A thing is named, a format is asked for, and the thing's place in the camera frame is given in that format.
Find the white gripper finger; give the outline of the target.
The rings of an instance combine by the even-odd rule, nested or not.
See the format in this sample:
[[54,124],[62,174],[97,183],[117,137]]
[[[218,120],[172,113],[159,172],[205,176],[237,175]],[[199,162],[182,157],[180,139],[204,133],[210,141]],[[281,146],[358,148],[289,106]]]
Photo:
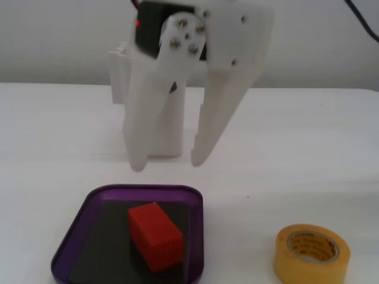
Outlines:
[[147,165],[172,85],[185,86],[199,62],[205,34],[197,34],[195,28],[201,23],[194,14],[171,15],[160,37],[157,58],[138,47],[130,51],[129,162],[135,171]]
[[193,166],[201,166],[207,160],[251,84],[250,69],[208,72],[191,151]]

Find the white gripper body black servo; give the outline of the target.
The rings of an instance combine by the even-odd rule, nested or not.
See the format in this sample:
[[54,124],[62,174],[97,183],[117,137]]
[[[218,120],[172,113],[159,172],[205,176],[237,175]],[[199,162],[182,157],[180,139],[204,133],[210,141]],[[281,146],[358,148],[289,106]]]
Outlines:
[[262,72],[273,22],[273,9],[254,2],[143,1],[131,83],[169,89],[202,76],[208,86],[250,88]]

